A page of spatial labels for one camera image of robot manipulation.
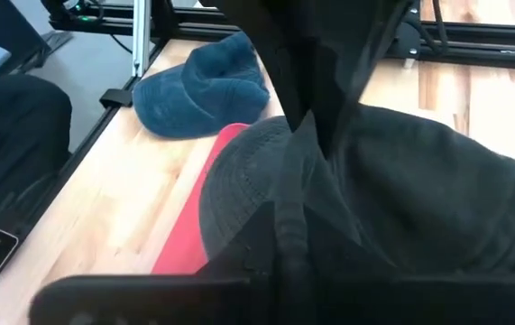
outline blue corduroy cap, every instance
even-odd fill
[[[232,123],[252,124],[268,102],[253,46],[243,32],[195,49],[184,64],[141,80],[133,90],[143,125],[170,138],[210,135]]]

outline person's leg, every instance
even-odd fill
[[[67,161],[70,115],[69,97],[50,82],[0,78],[0,206]]]

